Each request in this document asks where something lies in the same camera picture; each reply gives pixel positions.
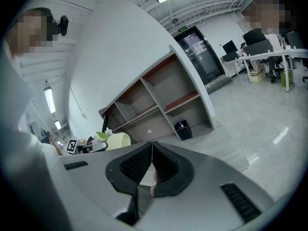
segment black box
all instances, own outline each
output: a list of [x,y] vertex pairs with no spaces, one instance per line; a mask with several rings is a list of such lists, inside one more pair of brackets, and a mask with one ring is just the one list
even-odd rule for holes
[[180,139],[182,141],[191,139],[193,134],[192,134],[192,130],[189,127],[188,123],[186,122],[186,120],[181,121],[181,124],[184,126],[183,128],[179,128],[179,125],[175,125],[175,130],[178,133]]

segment shelf compartment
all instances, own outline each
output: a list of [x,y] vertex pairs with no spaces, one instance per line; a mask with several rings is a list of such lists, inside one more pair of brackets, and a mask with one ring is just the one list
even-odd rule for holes
[[140,80],[123,93],[115,104],[127,121],[134,119],[156,105]]
[[108,126],[111,129],[114,129],[116,127],[119,127],[126,123],[126,119],[123,117],[123,115],[120,113],[119,109],[112,104],[105,112],[104,115],[108,115]]
[[135,122],[138,122],[140,119],[146,118],[148,115],[156,112],[158,110],[158,106],[156,104],[153,104],[152,106],[150,106],[149,108],[147,108],[146,110],[144,110],[143,112],[135,115],[130,121],[121,124],[120,126],[118,126],[117,128],[114,129],[114,131],[120,129],[120,128],[124,128],[128,125],[132,125]]
[[154,96],[159,96],[159,105],[163,111],[166,106],[177,100],[191,93],[197,93],[192,80],[175,54],[150,70],[142,80],[152,87]]
[[124,131],[127,131],[136,143],[153,141],[163,136],[174,134],[166,118],[158,109],[155,109],[153,113],[150,112],[146,117],[143,116],[137,122],[129,124],[124,128]]
[[194,91],[194,92],[191,92],[191,93],[185,95],[184,97],[182,97],[180,99],[175,100],[173,103],[166,106],[165,114],[172,111],[172,110],[175,110],[178,107],[181,107],[182,105],[194,100],[195,98],[197,98],[199,96],[200,96],[200,94]]
[[209,117],[199,96],[183,105],[178,105],[177,108],[168,112],[168,116],[173,122],[186,120],[191,127],[193,137],[212,131]]

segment yellow chair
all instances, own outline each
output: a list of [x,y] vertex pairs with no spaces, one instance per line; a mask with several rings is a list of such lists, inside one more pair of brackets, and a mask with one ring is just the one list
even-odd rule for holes
[[116,133],[107,139],[106,151],[118,149],[130,145],[130,137],[126,133]]

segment green object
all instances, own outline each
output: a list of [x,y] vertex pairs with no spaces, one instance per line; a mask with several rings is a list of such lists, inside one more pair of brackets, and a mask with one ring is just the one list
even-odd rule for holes
[[100,137],[103,140],[107,140],[110,137],[110,135],[106,133],[102,133],[102,132],[96,132],[96,134],[98,135],[98,137]]
[[184,31],[184,30],[186,30],[186,29],[187,29],[186,26],[182,26],[180,29],[178,29],[178,31],[179,31],[179,32],[182,32],[182,31]]
[[[292,72],[289,70],[289,87],[293,85],[292,83]],[[281,86],[286,88],[286,81],[285,81],[285,72],[281,73]]]

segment white corrugated ceiling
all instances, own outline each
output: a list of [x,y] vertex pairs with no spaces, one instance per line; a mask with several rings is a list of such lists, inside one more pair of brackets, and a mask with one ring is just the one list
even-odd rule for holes
[[[35,109],[51,131],[55,131],[55,120],[66,123],[64,107],[64,82],[66,65],[80,33],[92,11],[102,0],[29,0],[25,9],[49,8],[56,21],[62,15],[69,18],[67,35],[58,38],[52,46],[35,50],[20,58],[21,71],[25,81],[34,90],[32,100]],[[129,0],[144,9],[171,34],[182,26],[202,23],[204,20],[237,13],[252,0],[170,0],[159,4],[156,0]],[[178,18],[172,25],[171,18]],[[51,86],[56,112],[52,115],[45,100],[43,89]]]

